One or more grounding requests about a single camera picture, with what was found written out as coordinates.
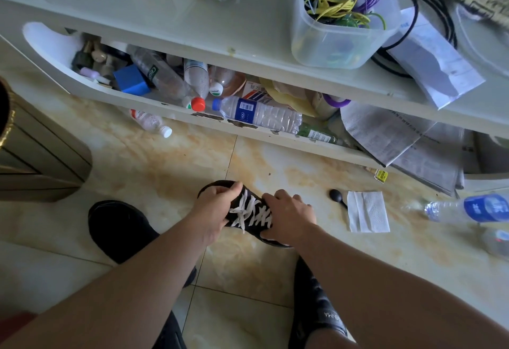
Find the blue sponge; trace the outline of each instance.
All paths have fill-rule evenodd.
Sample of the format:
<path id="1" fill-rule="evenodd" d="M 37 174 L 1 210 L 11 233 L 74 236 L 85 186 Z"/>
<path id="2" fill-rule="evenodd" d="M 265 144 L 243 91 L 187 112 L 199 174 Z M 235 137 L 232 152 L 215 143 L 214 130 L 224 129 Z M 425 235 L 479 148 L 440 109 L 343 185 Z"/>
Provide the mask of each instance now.
<path id="1" fill-rule="evenodd" d="M 150 92 L 150 88 L 136 65 L 123 67 L 120 70 L 114 71 L 113 75 L 117 80 L 120 90 L 124 93 L 143 96 Z"/>

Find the forearm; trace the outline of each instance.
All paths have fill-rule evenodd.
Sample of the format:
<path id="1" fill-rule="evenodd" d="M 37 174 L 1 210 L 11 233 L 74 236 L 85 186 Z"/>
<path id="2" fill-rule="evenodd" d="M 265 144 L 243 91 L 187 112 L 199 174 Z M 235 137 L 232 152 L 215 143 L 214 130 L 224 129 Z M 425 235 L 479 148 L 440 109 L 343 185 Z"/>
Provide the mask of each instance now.
<path id="1" fill-rule="evenodd" d="M 199 230 L 187 219 L 127 262 L 41 314 L 4 348 L 149 349 L 199 255 Z"/>
<path id="2" fill-rule="evenodd" d="M 309 224 L 293 243 L 361 347 L 507 347 L 502 327 L 457 297 Z"/>

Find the person's left hand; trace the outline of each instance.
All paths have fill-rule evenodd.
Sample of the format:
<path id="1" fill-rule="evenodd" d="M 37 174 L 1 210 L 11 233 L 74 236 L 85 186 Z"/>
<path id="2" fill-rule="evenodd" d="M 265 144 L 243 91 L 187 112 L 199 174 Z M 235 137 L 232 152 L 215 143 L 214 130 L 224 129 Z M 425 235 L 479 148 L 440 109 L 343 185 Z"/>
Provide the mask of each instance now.
<path id="1" fill-rule="evenodd" d="M 237 181 L 231 188 L 210 186 L 200 194 L 186 220 L 196 232 L 203 235 L 208 246 L 220 236 L 220 231 L 228 223 L 225 219 L 232 201 L 240 195 L 243 184 Z"/>

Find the trash can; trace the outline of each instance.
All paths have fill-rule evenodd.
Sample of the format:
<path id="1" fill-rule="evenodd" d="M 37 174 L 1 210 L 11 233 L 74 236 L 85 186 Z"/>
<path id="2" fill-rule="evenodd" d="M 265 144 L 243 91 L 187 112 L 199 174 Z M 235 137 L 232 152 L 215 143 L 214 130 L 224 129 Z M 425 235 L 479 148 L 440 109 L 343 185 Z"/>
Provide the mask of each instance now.
<path id="1" fill-rule="evenodd" d="M 56 201 L 92 169 L 82 141 L 16 95 L 0 77 L 0 200 Z"/>

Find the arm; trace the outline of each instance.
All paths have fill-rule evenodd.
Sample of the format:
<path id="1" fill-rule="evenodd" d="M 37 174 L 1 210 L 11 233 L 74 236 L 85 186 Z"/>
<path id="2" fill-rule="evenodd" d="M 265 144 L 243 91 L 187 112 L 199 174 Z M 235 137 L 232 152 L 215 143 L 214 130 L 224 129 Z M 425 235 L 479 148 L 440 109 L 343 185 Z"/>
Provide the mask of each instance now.
<path id="1" fill-rule="evenodd" d="M 297 250 L 361 347 L 509 345 L 509 332 L 459 298 L 327 234 L 300 196 L 263 198 L 273 226 L 262 236 Z"/>
<path id="2" fill-rule="evenodd" d="M 103 277 L 10 337 L 8 348 L 150 349 L 189 273 L 242 190 L 209 187 L 189 215 Z"/>

